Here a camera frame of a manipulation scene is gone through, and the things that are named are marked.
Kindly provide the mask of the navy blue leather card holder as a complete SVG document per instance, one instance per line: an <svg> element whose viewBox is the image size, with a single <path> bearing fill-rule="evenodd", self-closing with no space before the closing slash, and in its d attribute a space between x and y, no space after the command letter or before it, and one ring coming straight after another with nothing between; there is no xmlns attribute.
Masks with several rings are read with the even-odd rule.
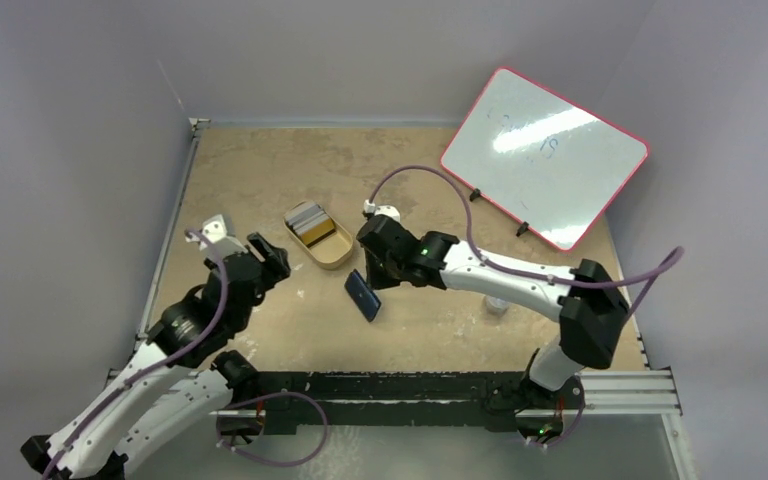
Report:
<svg viewBox="0 0 768 480"><path fill-rule="evenodd" d="M364 319L373 322L380 312L382 302L356 269L348 274L344 289Z"/></svg>

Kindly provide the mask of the beige oval plastic tray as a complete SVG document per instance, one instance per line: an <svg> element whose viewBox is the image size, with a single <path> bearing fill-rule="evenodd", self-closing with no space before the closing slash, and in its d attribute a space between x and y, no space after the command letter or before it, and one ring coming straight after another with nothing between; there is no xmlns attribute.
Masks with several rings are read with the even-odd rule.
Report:
<svg viewBox="0 0 768 480"><path fill-rule="evenodd" d="M284 215L282 219L290 237L299 245L302 251L307 254L316 265L325 270L336 270L351 258L354 250L354 240L348 230L341 223L339 223L328 212L327 214L334 220L336 224L336 231L321 241L310 246L303 245L290 232L289 228L285 226Z"/></svg>

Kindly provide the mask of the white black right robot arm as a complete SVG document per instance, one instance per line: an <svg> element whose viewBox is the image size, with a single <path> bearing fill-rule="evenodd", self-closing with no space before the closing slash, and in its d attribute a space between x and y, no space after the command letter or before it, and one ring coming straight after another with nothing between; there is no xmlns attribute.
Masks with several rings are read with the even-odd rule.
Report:
<svg viewBox="0 0 768 480"><path fill-rule="evenodd" d="M385 215L368 218L356 238L374 290L408 283L473 292L557 323L557 336L536 352L521 381L523 397L533 406L548 405L581 370L606 370L613 363L630 307L596 261L551 266L474 251L467 241L443 232L417 238Z"/></svg>

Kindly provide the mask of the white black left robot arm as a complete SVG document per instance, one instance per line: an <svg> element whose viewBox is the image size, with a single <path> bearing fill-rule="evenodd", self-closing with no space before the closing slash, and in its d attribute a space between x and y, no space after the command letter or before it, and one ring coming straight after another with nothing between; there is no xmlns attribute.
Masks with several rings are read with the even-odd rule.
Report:
<svg viewBox="0 0 768 480"><path fill-rule="evenodd" d="M29 437L20 453L44 479L124 479L159 447L209 412L244 409L258 382L229 367L201 370L248 325L269 290L291 274L288 253L259 233L240 241L217 220L186 239L203 252L208 276L169 305L120 373L66 426Z"/></svg>

